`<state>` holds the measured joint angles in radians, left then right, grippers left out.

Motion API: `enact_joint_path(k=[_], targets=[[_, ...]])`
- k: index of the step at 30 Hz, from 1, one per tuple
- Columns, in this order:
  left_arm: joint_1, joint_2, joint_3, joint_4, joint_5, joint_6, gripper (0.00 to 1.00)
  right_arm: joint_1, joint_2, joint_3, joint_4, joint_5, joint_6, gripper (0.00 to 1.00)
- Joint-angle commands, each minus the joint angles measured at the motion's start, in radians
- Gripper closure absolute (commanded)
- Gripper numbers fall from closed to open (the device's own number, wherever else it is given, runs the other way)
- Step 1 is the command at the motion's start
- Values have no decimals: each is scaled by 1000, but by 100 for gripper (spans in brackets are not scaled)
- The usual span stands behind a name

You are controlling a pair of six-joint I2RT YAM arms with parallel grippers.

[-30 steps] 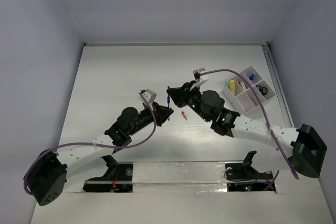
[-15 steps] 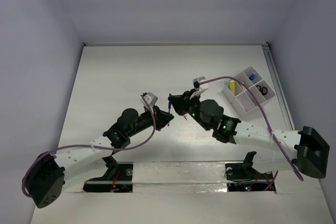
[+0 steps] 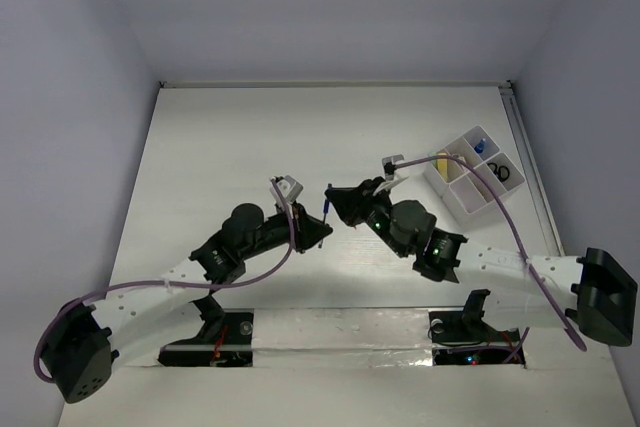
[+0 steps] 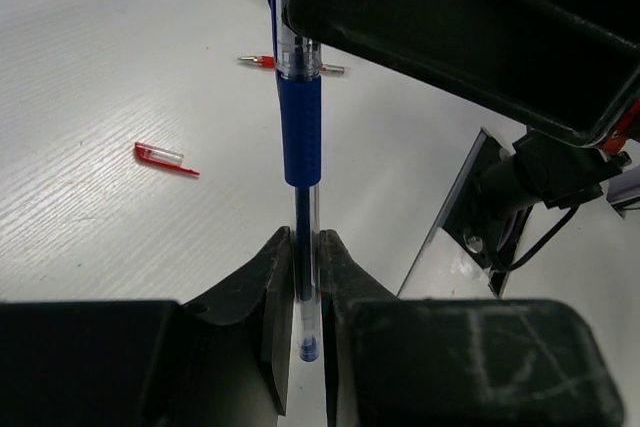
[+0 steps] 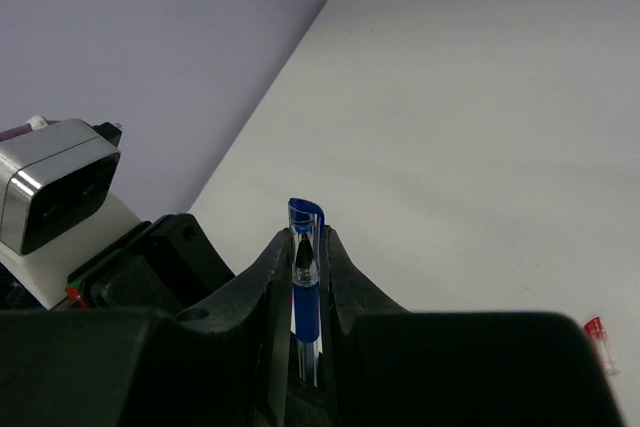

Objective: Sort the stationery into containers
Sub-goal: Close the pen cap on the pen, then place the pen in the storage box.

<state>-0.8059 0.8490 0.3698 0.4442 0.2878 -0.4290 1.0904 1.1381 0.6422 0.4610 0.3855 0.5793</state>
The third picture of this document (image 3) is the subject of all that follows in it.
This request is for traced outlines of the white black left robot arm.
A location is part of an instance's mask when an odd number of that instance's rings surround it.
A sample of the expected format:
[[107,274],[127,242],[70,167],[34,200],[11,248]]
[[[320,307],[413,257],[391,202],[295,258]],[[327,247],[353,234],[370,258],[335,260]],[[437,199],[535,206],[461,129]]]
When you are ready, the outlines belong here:
[[65,304],[36,345],[34,371],[56,385],[66,403],[85,400],[117,369],[188,333],[201,342],[215,339],[224,311],[213,295],[242,286],[247,260],[280,246],[303,253],[332,232],[299,203],[271,217],[241,204],[160,278],[114,284]]

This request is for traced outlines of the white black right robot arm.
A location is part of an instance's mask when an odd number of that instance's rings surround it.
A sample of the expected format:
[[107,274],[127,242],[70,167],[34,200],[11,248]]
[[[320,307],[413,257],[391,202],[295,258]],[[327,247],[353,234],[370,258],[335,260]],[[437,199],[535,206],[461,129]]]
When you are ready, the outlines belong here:
[[579,257],[531,257],[473,242],[437,228],[416,200],[393,203],[379,178],[325,192],[340,220],[367,225],[400,258],[434,282],[503,288],[520,296],[515,315],[560,326],[571,339],[584,335],[613,347],[633,341],[637,282],[605,250]]

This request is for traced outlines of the yellow highlighter pen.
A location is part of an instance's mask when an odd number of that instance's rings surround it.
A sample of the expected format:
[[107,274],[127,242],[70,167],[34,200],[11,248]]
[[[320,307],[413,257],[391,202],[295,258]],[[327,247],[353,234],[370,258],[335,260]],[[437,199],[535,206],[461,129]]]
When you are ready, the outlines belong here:
[[445,182],[448,182],[448,160],[446,158],[438,158],[436,160],[436,168]]

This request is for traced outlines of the black handled scissors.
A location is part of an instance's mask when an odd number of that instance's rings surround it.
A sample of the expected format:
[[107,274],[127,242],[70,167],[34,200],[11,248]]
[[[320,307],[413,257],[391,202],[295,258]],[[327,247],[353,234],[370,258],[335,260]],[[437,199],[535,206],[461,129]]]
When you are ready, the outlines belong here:
[[496,162],[488,162],[487,166],[501,183],[505,183],[511,176],[511,171],[506,165],[498,164]]

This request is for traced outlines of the blue gel pen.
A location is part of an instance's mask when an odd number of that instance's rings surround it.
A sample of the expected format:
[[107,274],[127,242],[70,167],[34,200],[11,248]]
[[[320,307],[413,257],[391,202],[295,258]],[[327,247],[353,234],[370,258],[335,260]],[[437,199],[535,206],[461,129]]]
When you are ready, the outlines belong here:
[[[332,188],[332,183],[328,183],[327,187],[325,190],[329,190]],[[329,213],[329,209],[330,209],[330,201],[326,198],[326,192],[325,192],[325,198],[324,198],[324,203],[323,203],[323,209],[322,209],[322,213],[323,213],[323,217],[322,217],[322,222],[323,224],[327,224],[327,216]],[[324,244],[324,239],[322,239],[318,245],[319,249],[323,248],[323,244]]]

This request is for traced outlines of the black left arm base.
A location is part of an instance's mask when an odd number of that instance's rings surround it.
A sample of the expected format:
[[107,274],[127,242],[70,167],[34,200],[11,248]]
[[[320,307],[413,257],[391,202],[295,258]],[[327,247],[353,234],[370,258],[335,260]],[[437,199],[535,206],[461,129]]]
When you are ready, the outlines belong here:
[[195,302],[202,326],[191,338],[164,346],[157,361],[164,367],[244,368],[253,366],[253,310],[224,311],[209,296]]

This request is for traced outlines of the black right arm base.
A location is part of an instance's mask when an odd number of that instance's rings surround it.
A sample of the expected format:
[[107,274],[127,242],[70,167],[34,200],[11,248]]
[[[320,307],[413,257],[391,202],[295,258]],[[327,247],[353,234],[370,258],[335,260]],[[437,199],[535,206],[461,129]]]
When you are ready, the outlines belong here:
[[488,289],[472,290],[458,310],[432,310],[429,313],[429,338],[445,347],[472,347],[492,342],[517,342],[518,329],[498,331],[484,321],[484,303]]

